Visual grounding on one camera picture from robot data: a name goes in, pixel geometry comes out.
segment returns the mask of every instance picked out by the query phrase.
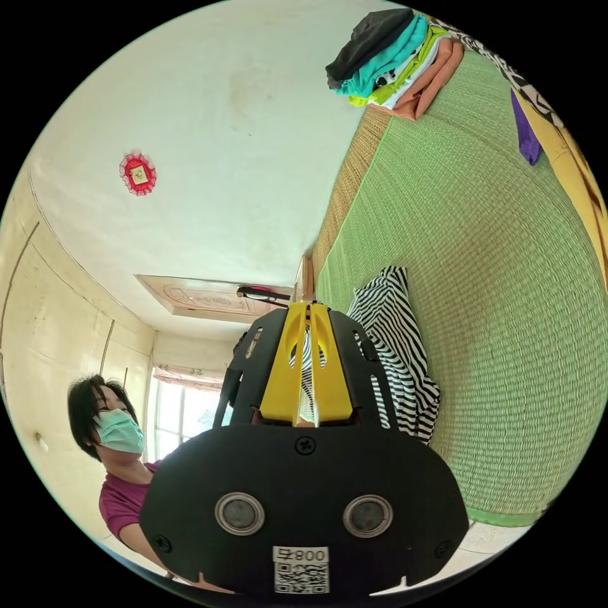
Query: curtain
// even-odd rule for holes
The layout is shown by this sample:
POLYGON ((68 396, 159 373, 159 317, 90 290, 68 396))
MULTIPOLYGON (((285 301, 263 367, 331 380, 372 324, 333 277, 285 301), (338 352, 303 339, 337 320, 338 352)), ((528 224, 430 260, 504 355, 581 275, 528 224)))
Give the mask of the curtain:
POLYGON ((167 384, 178 384, 200 391, 218 391, 222 388, 224 374, 197 367, 179 367, 159 364, 154 368, 153 377, 167 384))

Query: teal shirt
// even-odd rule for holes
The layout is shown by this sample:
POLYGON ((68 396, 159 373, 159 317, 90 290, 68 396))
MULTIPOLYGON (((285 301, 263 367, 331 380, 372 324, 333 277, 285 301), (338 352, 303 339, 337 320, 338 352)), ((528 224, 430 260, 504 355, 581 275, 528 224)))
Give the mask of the teal shirt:
POLYGON ((342 87, 336 89, 336 93, 368 98, 373 93, 376 79, 398 68, 424 42, 428 27, 425 17, 415 15, 394 43, 359 68, 352 78, 345 80, 342 87))

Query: maroon shirt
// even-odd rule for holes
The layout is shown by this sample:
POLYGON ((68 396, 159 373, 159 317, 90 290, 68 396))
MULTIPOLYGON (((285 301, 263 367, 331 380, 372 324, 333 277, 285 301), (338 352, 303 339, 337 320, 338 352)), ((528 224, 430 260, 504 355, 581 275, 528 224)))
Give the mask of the maroon shirt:
MULTIPOLYGON (((160 467, 161 461, 147 462, 145 466, 152 472, 160 467)), ((130 524, 139 524, 139 513, 148 493, 149 483, 124 481, 108 473, 99 495, 99 511, 108 530, 120 540, 120 531, 130 524)))

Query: woman's arm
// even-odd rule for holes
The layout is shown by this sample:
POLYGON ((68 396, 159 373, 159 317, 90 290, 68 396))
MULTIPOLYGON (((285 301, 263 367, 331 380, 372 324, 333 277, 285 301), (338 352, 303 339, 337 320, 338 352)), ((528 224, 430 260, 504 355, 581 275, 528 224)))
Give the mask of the woman's arm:
MULTIPOLYGON (((129 524, 128 526, 125 526, 124 528, 122 528, 122 530, 120 530, 118 535, 120 539, 126 544, 126 546, 128 546, 132 551, 134 551, 135 553, 139 553, 139 555, 145 557, 146 559, 149 559, 153 564, 156 564, 163 570, 167 570, 167 572, 170 572, 170 570, 167 569, 167 567, 154 553, 154 550, 152 549, 150 543, 144 536, 144 533, 142 532, 139 524, 129 524)), ((182 576, 179 576, 174 572, 171 572, 171 574, 182 580, 186 580, 182 576)), ((232 591, 228 591, 228 589, 222 589, 221 587, 216 587, 215 585, 206 583, 202 574, 199 575, 198 582, 186 582, 195 587, 199 587, 200 589, 207 589, 209 591, 217 591, 220 593, 233 593, 232 591)))

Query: purple cloth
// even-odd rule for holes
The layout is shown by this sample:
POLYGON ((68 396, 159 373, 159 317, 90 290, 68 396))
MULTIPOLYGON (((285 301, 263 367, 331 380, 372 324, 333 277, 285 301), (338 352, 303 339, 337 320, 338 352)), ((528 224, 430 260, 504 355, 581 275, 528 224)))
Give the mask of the purple cloth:
POLYGON ((519 151, 523 157, 531 164, 536 165, 542 152, 540 142, 537 140, 530 123, 524 114, 524 111, 519 105, 519 101, 515 97, 513 89, 511 89, 511 102, 513 104, 513 112, 515 112, 515 124, 517 125, 517 136, 519 138, 519 151))

